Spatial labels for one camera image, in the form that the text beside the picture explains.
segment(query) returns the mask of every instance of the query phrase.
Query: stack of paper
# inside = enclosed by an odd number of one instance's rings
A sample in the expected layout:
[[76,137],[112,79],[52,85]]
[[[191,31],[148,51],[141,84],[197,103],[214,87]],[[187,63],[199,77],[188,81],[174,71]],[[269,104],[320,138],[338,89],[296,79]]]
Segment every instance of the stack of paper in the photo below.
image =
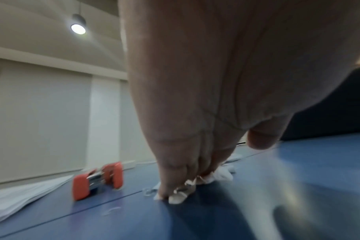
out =
[[64,183],[68,182],[72,177],[73,175],[38,183],[1,189],[0,221],[5,220],[30,202],[36,201],[39,198],[54,191]]

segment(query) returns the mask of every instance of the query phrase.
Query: palm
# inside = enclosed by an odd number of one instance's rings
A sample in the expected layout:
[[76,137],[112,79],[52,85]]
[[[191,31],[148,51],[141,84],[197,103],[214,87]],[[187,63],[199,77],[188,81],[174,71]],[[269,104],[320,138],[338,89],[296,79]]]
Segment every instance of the palm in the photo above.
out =
[[120,7],[132,96],[168,191],[213,171],[247,130],[251,146],[271,146],[292,114],[330,93],[360,57],[355,1]]

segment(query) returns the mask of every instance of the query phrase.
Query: skin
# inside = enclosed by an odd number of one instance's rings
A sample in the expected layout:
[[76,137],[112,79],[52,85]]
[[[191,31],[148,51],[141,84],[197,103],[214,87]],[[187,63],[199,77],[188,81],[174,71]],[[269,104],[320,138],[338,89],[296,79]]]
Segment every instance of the skin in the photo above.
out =
[[272,146],[360,58],[360,0],[120,0],[131,94],[163,198],[248,131]]

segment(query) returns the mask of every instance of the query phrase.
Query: glossy blue tabletop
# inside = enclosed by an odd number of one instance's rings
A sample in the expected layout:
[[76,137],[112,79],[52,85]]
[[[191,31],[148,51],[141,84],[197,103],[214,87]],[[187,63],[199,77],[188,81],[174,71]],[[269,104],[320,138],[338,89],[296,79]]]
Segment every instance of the glossy blue tabletop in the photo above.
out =
[[155,165],[84,202],[65,185],[1,223],[0,237],[360,239],[360,134],[286,142],[233,165],[233,182],[198,186],[178,206],[141,192],[158,182]]

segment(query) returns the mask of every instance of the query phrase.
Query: human hand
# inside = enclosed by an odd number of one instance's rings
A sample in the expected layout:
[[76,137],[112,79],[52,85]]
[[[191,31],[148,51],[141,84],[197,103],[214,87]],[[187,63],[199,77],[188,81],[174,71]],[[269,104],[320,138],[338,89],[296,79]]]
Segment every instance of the human hand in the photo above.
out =
[[248,131],[273,145],[360,57],[360,0],[120,0],[131,94],[167,197]]

